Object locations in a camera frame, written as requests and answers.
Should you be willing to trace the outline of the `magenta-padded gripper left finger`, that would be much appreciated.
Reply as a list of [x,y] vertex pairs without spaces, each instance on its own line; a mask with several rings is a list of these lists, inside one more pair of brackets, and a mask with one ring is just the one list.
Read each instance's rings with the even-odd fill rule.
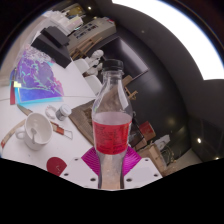
[[60,177],[84,188],[97,189],[99,174],[99,158],[91,148],[82,157],[74,157]]

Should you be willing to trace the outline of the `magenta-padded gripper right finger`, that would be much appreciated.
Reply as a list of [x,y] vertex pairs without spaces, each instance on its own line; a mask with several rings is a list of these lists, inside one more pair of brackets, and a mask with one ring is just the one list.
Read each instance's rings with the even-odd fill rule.
[[123,183],[125,189],[143,187],[162,178],[150,158],[142,158],[129,147],[123,160]]

